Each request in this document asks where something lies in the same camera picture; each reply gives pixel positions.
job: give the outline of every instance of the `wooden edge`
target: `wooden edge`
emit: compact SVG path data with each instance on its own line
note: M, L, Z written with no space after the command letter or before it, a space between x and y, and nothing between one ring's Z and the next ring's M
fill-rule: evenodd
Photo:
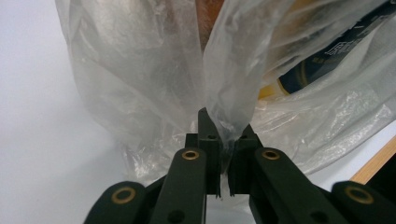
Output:
M382 147L350 180L363 185L373 178L382 166L396 153L396 135Z

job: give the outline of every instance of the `white surface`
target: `white surface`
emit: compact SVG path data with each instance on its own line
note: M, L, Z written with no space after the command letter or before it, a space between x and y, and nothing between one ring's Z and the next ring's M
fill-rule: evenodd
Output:
M309 176L328 189L396 134L393 122ZM53 1L0 2L0 223L81 223L123 179L114 139L83 109Z

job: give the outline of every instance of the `transparent plastic bag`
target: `transparent plastic bag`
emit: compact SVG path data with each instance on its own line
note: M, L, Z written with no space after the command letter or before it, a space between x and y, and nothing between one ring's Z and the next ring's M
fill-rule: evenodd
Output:
M228 149L254 113L262 142L305 172L394 120L393 43L381 47L393 28L365 41L365 58L357 47L303 91L255 107L262 86L385 1L310 2L291 10L291 0L226 1L203 56L194 0L56 0L78 91L123 143L129 178L146 185L166 174L204 106Z

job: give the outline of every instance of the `pinched plastic bag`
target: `pinched plastic bag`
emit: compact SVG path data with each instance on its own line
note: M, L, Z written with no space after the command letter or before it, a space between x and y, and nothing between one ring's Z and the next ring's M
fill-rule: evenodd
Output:
M203 54L194 0L56 0L81 97L125 145L130 178L144 184L166 174L204 106L227 153L251 122L265 146L304 172L395 120L395 20L326 77L257 101L261 87L385 1L307 2L225 1Z

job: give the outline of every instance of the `brown object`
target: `brown object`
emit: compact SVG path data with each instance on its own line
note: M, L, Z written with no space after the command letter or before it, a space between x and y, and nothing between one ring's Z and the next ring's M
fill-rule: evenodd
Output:
M396 136L379 150L361 169L350 178L360 184L367 182L381 169L382 166L396 153Z

